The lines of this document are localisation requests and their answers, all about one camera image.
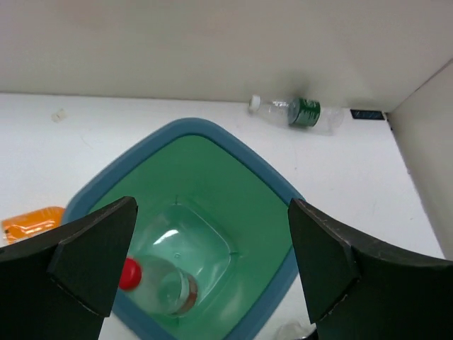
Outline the orange juice bottle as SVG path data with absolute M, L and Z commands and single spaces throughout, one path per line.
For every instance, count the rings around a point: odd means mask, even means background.
M 51 206 L 1 221 L 4 241 L 10 245 L 61 225 L 65 209 Z

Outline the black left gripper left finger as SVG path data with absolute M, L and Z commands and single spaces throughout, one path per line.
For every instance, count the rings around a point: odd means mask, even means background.
M 1 248 L 1 338 L 97 339 L 136 219 L 136 200 L 123 197 Z

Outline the red-label clear water bottle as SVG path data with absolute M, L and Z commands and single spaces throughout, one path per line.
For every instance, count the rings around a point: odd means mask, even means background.
M 127 257 L 119 288 L 139 308 L 152 315 L 183 315 L 195 306 L 195 278 L 156 256 Z

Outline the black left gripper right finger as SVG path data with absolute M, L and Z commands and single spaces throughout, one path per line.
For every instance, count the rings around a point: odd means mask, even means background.
M 451 339 L 452 262 L 402 249 L 304 200 L 288 209 L 309 319 L 320 339 Z

